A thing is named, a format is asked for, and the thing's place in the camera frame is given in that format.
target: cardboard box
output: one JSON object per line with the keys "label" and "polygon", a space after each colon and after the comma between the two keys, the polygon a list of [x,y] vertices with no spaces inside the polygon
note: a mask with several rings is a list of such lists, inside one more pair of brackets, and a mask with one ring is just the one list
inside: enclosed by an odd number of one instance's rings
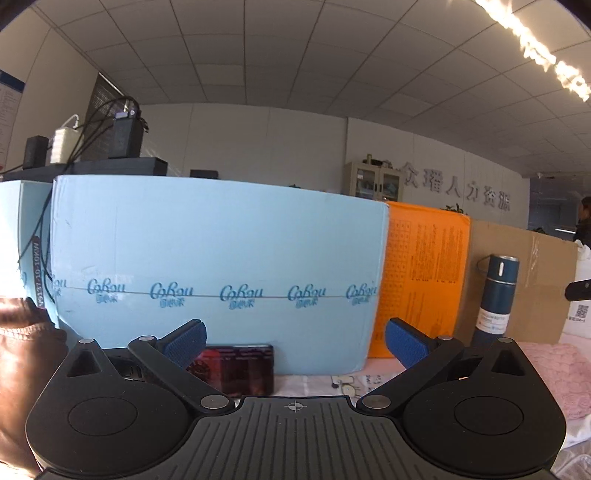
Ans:
{"label": "cardboard box", "polygon": [[[477,263],[491,254],[519,258],[519,276],[507,337],[523,342],[558,343],[569,312],[566,285],[574,281],[577,246],[550,235],[474,220],[462,304],[455,336],[472,339],[486,274]],[[487,261],[480,263],[486,271]]]}
{"label": "cardboard box", "polygon": [[209,343],[270,343],[275,373],[363,367],[388,228],[383,203],[174,177],[61,176],[60,318],[103,348],[201,319]]}
{"label": "cardboard box", "polygon": [[[33,235],[50,192],[50,184],[36,181],[0,183],[0,296],[31,297],[38,307],[47,310],[57,325],[48,257],[49,206]],[[27,245],[31,236],[33,240]],[[41,255],[47,264],[47,271]]]}
{"label": "cardboard box", "polygon": [[[506,335],[518,341],[557,343],[569,310],[564,289],[573,281],[574,243],[454,212],[391,203],[390,230],[370,356],[390,357],[384,327],[395,316],[435,337],[470,344],[484,290],[488,257],[520,260]],[[437,278],[441,259],[448,272]],[[451,268],[456,265],[460,271]]]}
{"label": "cardboard box", "polygon": [[426,335],[452,335],[462,298],[470,218],[408,203],[390,211],[384,274],[369,355],[392,357],[384,329],[400,317]]}

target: ceiling tile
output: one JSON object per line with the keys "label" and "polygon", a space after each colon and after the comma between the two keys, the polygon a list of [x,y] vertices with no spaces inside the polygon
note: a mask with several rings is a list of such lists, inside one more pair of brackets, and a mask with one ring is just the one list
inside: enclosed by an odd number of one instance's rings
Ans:
{"label": "ceiling tile", "polygon": [[382,109],[403,113],[409,117],[418,115],[431,107],[432,105],[430,103],[417,100],[403,93],[397,93],[392,98],[386,100],[381,106]]}
{"label": "ceiling tile", "polygon": [[171,0],[183,35],[242,34],[243,0]]}
{"label": "ceiling tile", "polygon": [[550,51],[589,39],[577,19],[556,0],[537,0],[515,16]]}
{"label": "ceiling tile", "polygon": [[158,83],[150,74],[141,77],[129,78],[117,81],[117,84],[126,92],[130,92],[136,88],[152,88],[157,87]]}
{"label": "ceiling tile", "polygon": [[557,116],[574,115],[591,111],[589,105],[569,90],[561,89],[557,92],[541,95],[538,100]]}
{"label": "ceiling tile", "polygon": [[418,0],[401,21],[456,46],[494,23],[472,0]]}
{"label": "ceiling tile", "polygon": [[528,61],[523,56],[519,38],[500,24],[487,28],[460,48],[499,72]]}
{"label": "ceiling tile", "polygon": [[492,132],[522,125],[522,122],[502,110],[493,110],[492,112],[478,115],[472,121],[476,125]]}
{"label": "ceiling tile", "polygon": [[151,76],[151,73],[145,67],[141,67],[139,69],[120,70],[118,72],[113,72],[109,74],[109,77],[115,82],[118,82],[120,80],[131,80]]}
{"label": "ceiling tile", "polygon": [[587,148],[591,148],[591,134],[580,134],[577,135],[577,137],[579,137],[581,142],[583,142]]}
{"label": "ceiling tile", "polygon": [[122,7],[123,5],[134,4],[138,1],[143,0],[100,0],[100,3],[102,3],[105,8],[116,8]]}
{"label": "ceiling tile", "polygon": [[295,67],[246,66],[246,85],[250,88],[291,90],[296,78]]}
{"label": "ceiling tile", "polygon": [[460,118],[457,115],[441,107],[434,107],[413,117],[408,122],[402,124],[401,128],[418,135],[431,135],[449,125],[459,122]]}
{"label": "ceiling tile", "polygon": [[199,85],[195,67],[191,63],[180,65],[159,65],[150,67],[150,72],[162,87],[175,85]]}
{"label": "ceiling tile", "polygon": [[247,35],[245,41],[248,65],[298,67],[306,50],[306,41],[295,38]]}
{"label": "ceiling tile", "polygon": [[367,114],[370,113],[371,110],[372,108],[365,103],[336,99],[326,110],[326,115],[364,118]]}
{"label": "ceiling tile", "polygon": [[185,35],[193,63],[238,65],[244,62],[242,35]]}
{"label": "ceiling tile", "polygon": [[496,70],[460,50],[443,57],[427,73],[464,89],[497,75]]}
{"label": "ceiling tile", "polygon": [[587,150],[587,145],[576,135],[553,135],[547,140],[564,153],[577,153]]}
{"label": "ceiling tile", "polygon": [[204,85],[244,85],[242,65],[195,65]]}
{"label": "ceiling tile", "polygon": [[287,102],[287,108],[292,110],[302,110],[305,112],[313,113],[324,113],[329,107],[331,100],[316,101],[308,100],[306,98],[300,98],[299,95],[291,94],[289,101]]}
{"label": "ceiling tile", "polygon": [[182,37],[150,38],[131,44],[148,67],[191,62]]}
{"label": "ceiling tile", "polygon": [[386,35],[372,55],[424,70],[452,50],[449,43],[399,23]]}
{"label": "ceiling tile", "polygon": [[125,38],[105,11],[75,20],[61,28],[83,51],[125,42]]}
{"label": "ceiling tile", "polygon": [[307,41],[321,7],[310,0],[246,0],[246,34]]}
{"label": "ceiling tile", "polygon": [[366,85],[359,82],[349,82],[339,94],[338,100],[362,103],[373,108],[392,95],[392,89]]}
{"label": "ceiling tile", "polygon": [[502,109],[504,112],[525,124],[533,124],[535,122],[554,118],[554,114],[535,98],[504,106]]}
{"label": "ceiling tile", "polygon": [[163,87],[172,103],[200,103],[206,102],[201,85],[174,85]]}
{"label": "ceiling tile", "polygon": [[163,92],[162,88],[135,88],[131,90],[131,95],[140,103],[154,104],[154,103],[168,103],[168,97]]}
{"label": "ceiling tile", "polygon": [[348,79],[366,58],[365,53],[358,51],[320,43],[310,43],[300,68],[307,72],[323,73]]}
{"label": "ceiling tile", "polygon": [[397,127],[412,117],[404,115],[402,113],[393,112],[392,110],[386,110],[384,108],[376,108],[368,115],[365,120],[374,122],[377,124],[388,125],[389,127]]}
{"label": "ceiling tile", "polygon": [[393,26],[392,20],[377,15],[326,4],[311,41],[370,53]]}
{"label": "ceiling tile", "polygon": [[575,134],[591,133],[591,112],[564,116],[561,120]]}
{"label": "ceiling tile", "polygon": [[455,97],[440,103],[440,106],[463,119],[474,118],[477,115],[490,112],[495,109],[486,100],[478,98],[469,92],[462,92]]}
{"label": "ceiling tile", "polygon": [[246,101],[249,105],[285,108],[289,96],[289,90],[271,90],[266,88],[246,89]]}
{"label": "ceiling tile", "polygon": [[558,151],[553,144],[547,140],[535,140],[530,142],[523,142],[523,147],[532,152],[533,154],[541,153],[555,153]]}
{"label": "ceiling tile", "polygon": [[246,103],[246,94],[244,87],[229,85],[203,85],[205,95],[209,102],[215,103],[235,103],[243,105]]}
{"label": "ceiling tile", "polygon": [[369,85],[376,85],[394,91],[402,88],[418,74],[418,70],[405,67],[391,60],[369,57],[361,65],[354,78]]}
{"label": "ceiling tile", "polygon": [[414,2],[415,0],[329,0],[331,4],[363,10],[390,20],[400,20]]}
{"label": "ceiling tile", "polygon": [[77,0],[75,8],[63,0],[38,0],[35,5],[58,27],[104,10],[99,0]]}
{"label": "ceiling tile", "polygon": [[545,72],[533,60],[505,72],[505,76],[534,96],[555,92],[562,88],[552,69]]}
{"label": "ceiling tile", "polygon": [[168,0],[145,0],[109,12],[128,41],[181,34]]}
{"label": "ceiling tile", "polygon": [[531,97],[523,88],[513,83],[504,75],[497,75],[468,91],[497,108],[527,100]]}
{"label": "ceiling tile", "polygon": [[556,55],[558,60],[562,60],[566,64],[578,69],[587,83],[589,83],[589,79],[591,79],[591,40],[555,51],[554,55]]}
{"label": "ceiling tile", "polygon": [[520,147],[519,145],[502,147],[499,148],[499,151],[511,158],[525,157],[526,155],[531,154],[529,150],[526,150],[525,148]]}
{"label": "ceiling tile", "polygon": [[400,92],[436,105],[462,90],[427,73],[420,74]]}
{"label": "ceiling tile", "polygon": [[340,77],[331,77],[321,73],[304,72],[300,70],[293,91],[335,97],[343,89],[346,83],[347,80]]}
{"label": "ceiling tile", "polygon": [[88,52],[88,56],[105,72],[143,67],[142,61],[128,43]]}

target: white wall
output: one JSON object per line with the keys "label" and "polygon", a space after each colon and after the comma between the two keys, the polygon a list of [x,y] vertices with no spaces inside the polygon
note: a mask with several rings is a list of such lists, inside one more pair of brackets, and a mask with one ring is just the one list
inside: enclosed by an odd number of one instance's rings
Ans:
{"label": "white wall", "polygon": [[28,137],[86,115],[97,71],[31,9],[0,31],[0,70],[25,82],[6,168],[22,163]]}
{"label": "white wall", "polygon": [[[357,119],[243,105],[183,103],[147,105],[150,126],[142,155],[169,162],[169,174],[192,168],[218,170],[225,180],[340,192],[345,161],[372,154],[395,167],[410,162],[419,188],[404,188],[403,201],[435,208],[459,203],[476,219],[527,228],[530,185],[518,173],[477,155],[420,135]],[[423,169],[444,173],[444,190],[458,177],[461,198],[423,187]],[[466,183],[480,187],[477,202],[465,197]],[[511,210],[484,205],[484,187],[511,196]]]}
{"label": "white wall", "polygon": [[343,118],[215,103],[147,105],[142,115],[150,127],[142,155],[167,161],[172,174],[199,168],[224,180],[340,192]]}
{"label": "white wall", "polygon": [[[403,202],[433,208],[445,208],[446,205],[458,203],[472,218],[527,228],[530,181],[508,168],[431,138],[386,125],[349,119],[346,161],[360,161],[367,154],[379,160],[390,160],[394,168],[401,168],[409,162],[418,170],[419,187],[404,186]],[[443,172],[441,193],[432,192],[423,186],[425,168]],[[445,194],[452,185],[453,176],[458,179],[462,194],[460,198],[453,193]],[[478,199],[475,202],[466,198],[470,192],[467,184],[472,180],[479,186]],[[484,204],[485,186],[496,191],[494,206]],[[499,192],[510,195],[509,211],[498,207]]]}

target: white power adapter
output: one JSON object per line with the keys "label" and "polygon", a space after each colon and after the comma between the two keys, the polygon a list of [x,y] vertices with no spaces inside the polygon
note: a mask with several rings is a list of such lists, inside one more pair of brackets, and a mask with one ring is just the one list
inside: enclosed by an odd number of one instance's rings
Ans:
{"label": "white power adapter", "polygon": [[81,132],[78,128],[78,115],[73,115],[66,124],[76,117],[74,128],[66,127],[65,124],[56,130],[51,148],[50,163],[67,163],[76,145],[80,145]]}

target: dark gray plastic surface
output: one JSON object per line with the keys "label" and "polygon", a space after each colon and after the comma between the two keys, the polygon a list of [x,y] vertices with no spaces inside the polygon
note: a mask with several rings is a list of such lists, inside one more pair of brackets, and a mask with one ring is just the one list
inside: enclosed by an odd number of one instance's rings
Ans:
{"label": "dark gray plastic surface", "polygon": [[[157,432],[154,441],[158,441]],[[404,442],[390,420],[356,413],[344,397],[252,397],[246,398],[233,413],[201,419],[174,455],[148,471],[125,478],[459,480],[465,477],[427,463]],[[39,480],[62,479],[65,477],[51,472],[39,477]],[[522,479],[551,480],[554,476],[538,472]]]}

